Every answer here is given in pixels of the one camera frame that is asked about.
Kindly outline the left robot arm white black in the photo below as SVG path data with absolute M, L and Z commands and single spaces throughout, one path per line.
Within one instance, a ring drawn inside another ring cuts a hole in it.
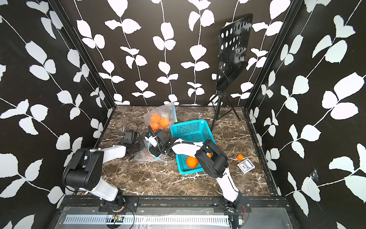
M 141 135 L 126 131 L 120 144 L 108 148 L 80 148 L 74 153 L 63 173 L 62 182 L 67 187 L 84 190 L 104 201 L 115 202 L 118 188 L 102 178 L 103 164 L 125 156 L 133 158 L 145 149 Z

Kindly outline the bag orange top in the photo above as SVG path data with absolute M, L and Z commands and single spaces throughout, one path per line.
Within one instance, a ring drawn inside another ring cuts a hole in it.
M 158 115 L 158 114 L 151 115 L 151 122 L 159 123 L 160 120 L 161 120 L 160 115 Z

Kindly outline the orange taken from bag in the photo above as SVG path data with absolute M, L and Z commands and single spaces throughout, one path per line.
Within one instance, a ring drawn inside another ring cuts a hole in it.
M 199 164 L 198 160 L 195 158 L 195 157 L 191 157 L 189 156 L 187 159 L 186 159 L 186 164 L 188 167 L 190 168 L 196 168 L 197 165 Z

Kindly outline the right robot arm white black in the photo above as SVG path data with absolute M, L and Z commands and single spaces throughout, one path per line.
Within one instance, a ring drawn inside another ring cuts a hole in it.
M 160 141 L 156 136 L 145 139 L 151 144 L 151 150 L 157 150 L 159 155 L 173 153 L 173 155 L 187 155 L 197 159 L 204 171 L 216 179 L 224 199 L 233 206 L 239 204 L 242 194 L 231 177 L 228 158 L 212 140 L 188 142 L 174 137 L 167 141 Z

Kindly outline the clear zip-top bag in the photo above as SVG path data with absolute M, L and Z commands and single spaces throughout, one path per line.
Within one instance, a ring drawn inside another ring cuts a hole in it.
M 156 107 L 155 109 L 144 114 L 143 115 L 144 123 L 146 124 L 147 127 L 150 127 L 151 115 L 153 115 L 153 114 L 158 114 L 158 115 L 160 115 L 161 118 L 167 117 L 169 119 L 170 125 L 168 127 L 163 128 L 159 125 L 160 126 L 159 129 L 161 129 L 161 130 L 170 128 L 173 124 L 178 122 L 174 102 L 170 102 L 165 105 Z
M 155 157 L 154 155 L 152 155 L 149 151 L 149 146 L 150 143 L 146 140 L 143 140 L 144 143 L 144 149 L 140 150 L 139 152 L 137 152 L 135 154 L 135 156 L 133 157 L 134 161 L 137 162 L 164 162 L 165 161 L 165 155 L 161 154 L 158 157 Z

